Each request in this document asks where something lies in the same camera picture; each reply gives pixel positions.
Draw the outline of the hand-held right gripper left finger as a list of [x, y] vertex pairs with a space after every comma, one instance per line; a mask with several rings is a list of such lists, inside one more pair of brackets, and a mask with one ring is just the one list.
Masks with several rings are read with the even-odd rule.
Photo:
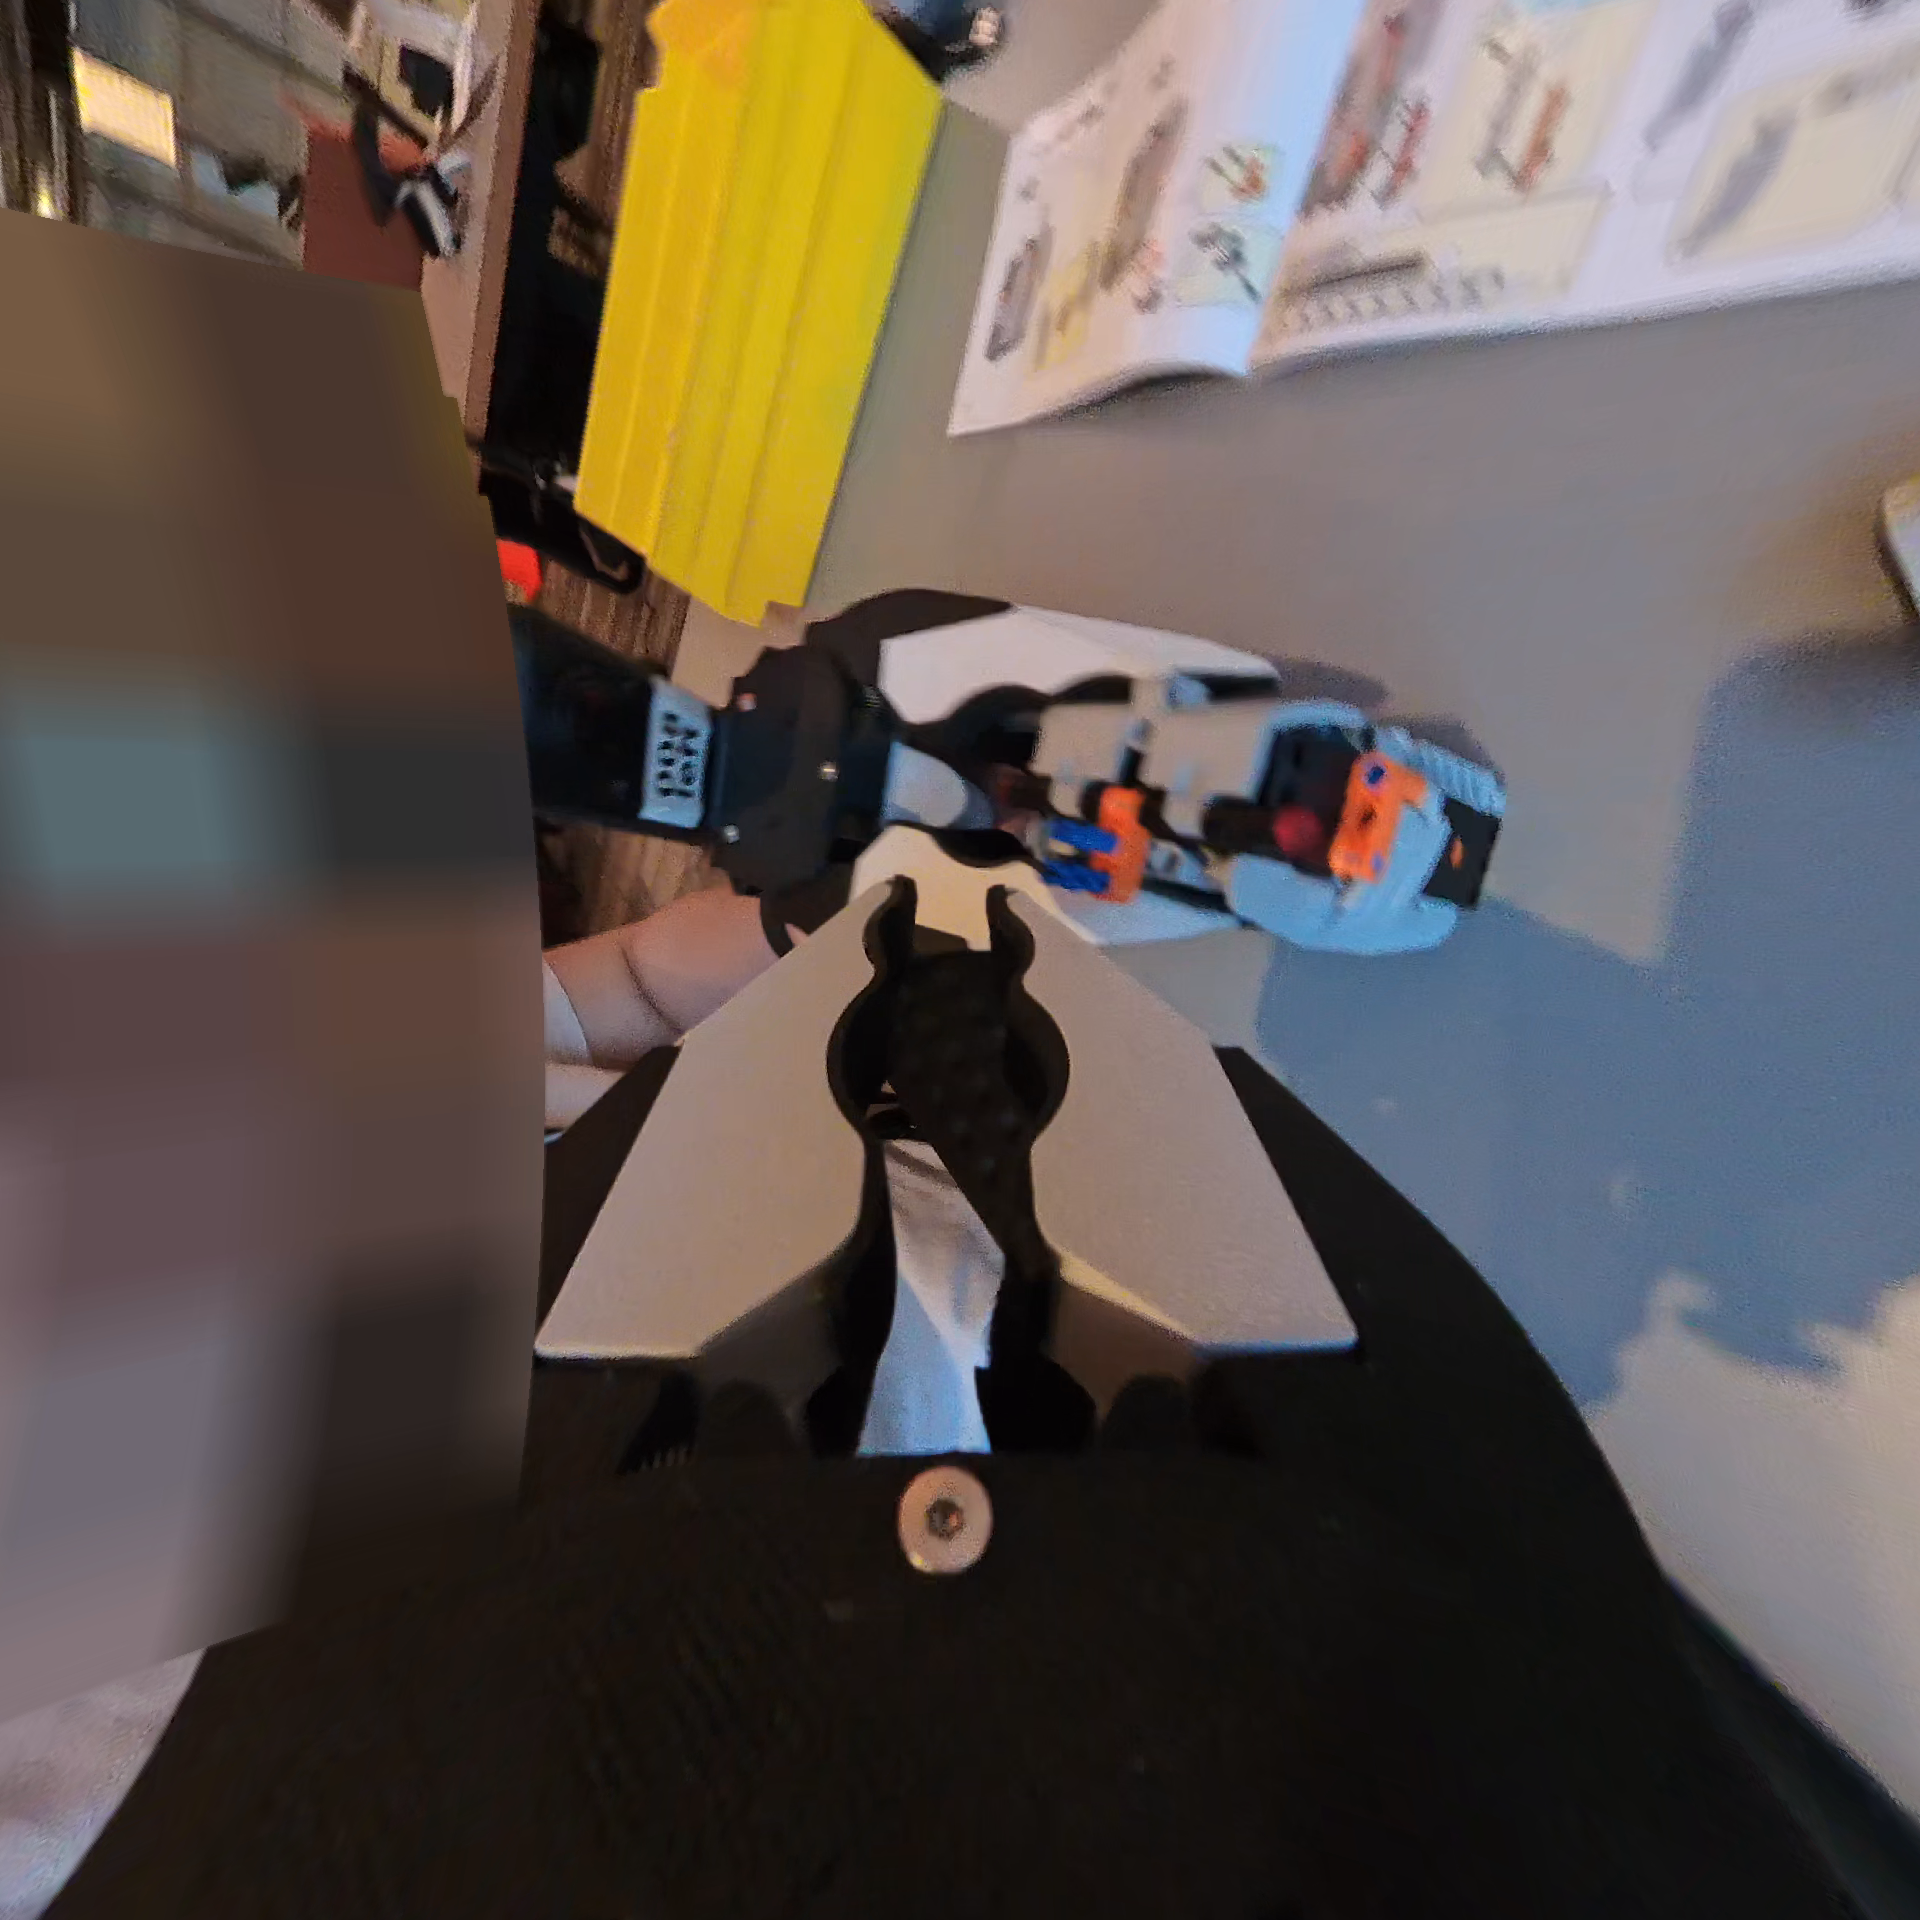
[[880, 1075], [860, 1020], [913, 949], [913, 890], [808, 932], [545, 1148], [535, 1361], [659, 1372], [689, 1417], [739, 1389], [811, 1452], [856, 1452], [894, 1300]]

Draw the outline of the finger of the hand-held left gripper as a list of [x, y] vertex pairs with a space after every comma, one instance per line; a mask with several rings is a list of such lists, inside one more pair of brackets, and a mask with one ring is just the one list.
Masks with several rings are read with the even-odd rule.
[[1047, 882], [1021, 843], [988, 835], [884, 830], [852, 866], [852, 901], [870, 892], [891, 894], [899, 880], [913, 890], [917, 940], [925, 950], [991, 947], [989, 892], [1027, 899], [1037, 913], [1097, 949], [1131, 949], [1201, 940], [1236, 926], [1217, 905], [1141, 894], [1128, 904], [1075, 897]]
[[1167, 676], [1276, 684], [1236, 648], [1091, 614], [1008, 609], [880, 643], [878, 689], [909, 725], [929, 725], [991, 689], [1055, 698], [1080, 682]]

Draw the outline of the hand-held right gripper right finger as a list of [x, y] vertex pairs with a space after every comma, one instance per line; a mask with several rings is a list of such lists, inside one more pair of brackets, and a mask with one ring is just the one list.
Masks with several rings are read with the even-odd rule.
[[991, 886], [988, 929], [991, 1450], [1079, 1450], [1137, 1384], [1355, 1361], [1352, 1310], [1213, 1042], [1032, 897]]

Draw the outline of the grey building block model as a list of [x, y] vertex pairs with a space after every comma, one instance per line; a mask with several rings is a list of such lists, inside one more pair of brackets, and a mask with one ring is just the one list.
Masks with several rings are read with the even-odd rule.
[[1364, 709], [1173, 676], [1045, 709], [1019, 805], [1041, 878], [1097, 942], [1235, 924], [1379, 958], [1440, 947], [1475, 913], [1505, 794]]

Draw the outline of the white instruction booklet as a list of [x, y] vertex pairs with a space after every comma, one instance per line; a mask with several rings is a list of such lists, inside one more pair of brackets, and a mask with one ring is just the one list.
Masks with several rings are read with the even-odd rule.
[[1916, 262], [1918, 4], [1155, 4], [1008, 142], [948, 435]]

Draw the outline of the person's white shirt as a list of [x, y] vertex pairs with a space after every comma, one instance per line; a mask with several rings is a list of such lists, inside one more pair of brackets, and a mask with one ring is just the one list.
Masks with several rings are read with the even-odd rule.
[[[854, 1452], [984, 1453], [975, 1370], [1004, 1257], [932, 1150], [884, 1145], [894, 1300]], [[46, 1915], [179, 1714], [204, 1651], [4, 1721], [3, 1915]]]

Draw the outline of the yellow plastic bin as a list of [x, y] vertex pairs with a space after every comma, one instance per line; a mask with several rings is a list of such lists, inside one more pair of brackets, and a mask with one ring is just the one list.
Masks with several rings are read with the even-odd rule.
[[944, 96], [860, 3], [646, 27], [575, 502], [757, 626], [808, 596]]

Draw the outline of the grey battery hub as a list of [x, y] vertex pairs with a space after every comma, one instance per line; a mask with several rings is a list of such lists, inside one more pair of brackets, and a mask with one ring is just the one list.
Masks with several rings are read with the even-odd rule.
[[935, 81], [982, 65], [1004, 46], [1004, 4], [870, 3], [870, 11]]

